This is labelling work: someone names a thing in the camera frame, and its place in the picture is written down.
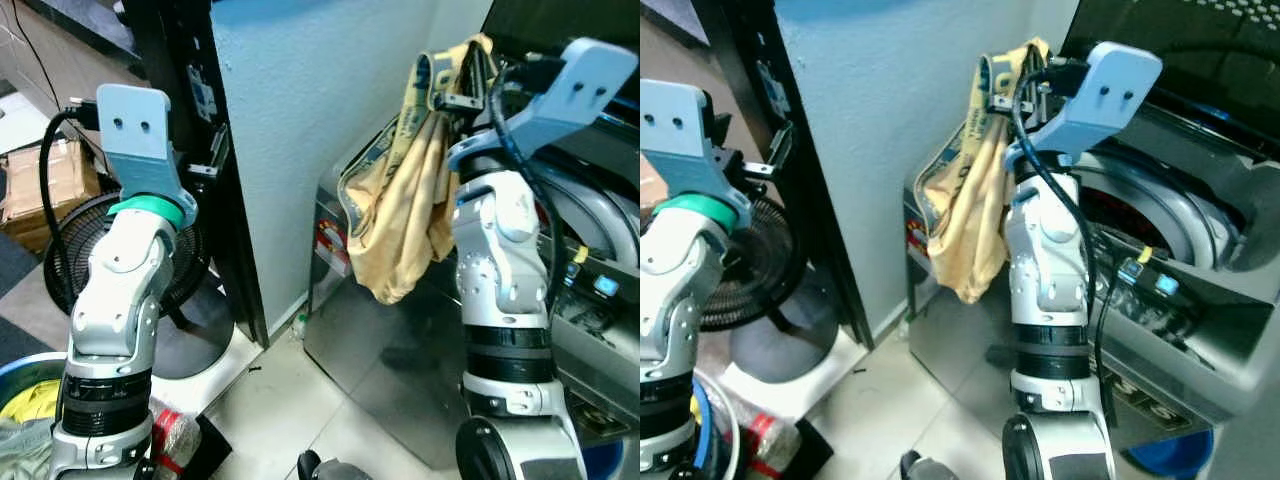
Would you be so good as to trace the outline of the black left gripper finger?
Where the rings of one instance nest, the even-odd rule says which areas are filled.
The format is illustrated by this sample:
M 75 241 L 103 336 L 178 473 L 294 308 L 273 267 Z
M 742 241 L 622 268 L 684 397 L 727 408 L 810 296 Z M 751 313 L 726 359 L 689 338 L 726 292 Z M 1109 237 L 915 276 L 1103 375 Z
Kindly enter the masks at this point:
M 742 186 L 758 189 L 760 183 L 774 183 L 790 159 L 794 138 L 795 125 L 785 125 L 773 136 L 763 163 L 742 163 Z
M 214 131 L 207 152 L 187 164 L 186 180 L 192 186 L 215 186 L 219 182 L 230 152 L 230 127 L 219 125 Z

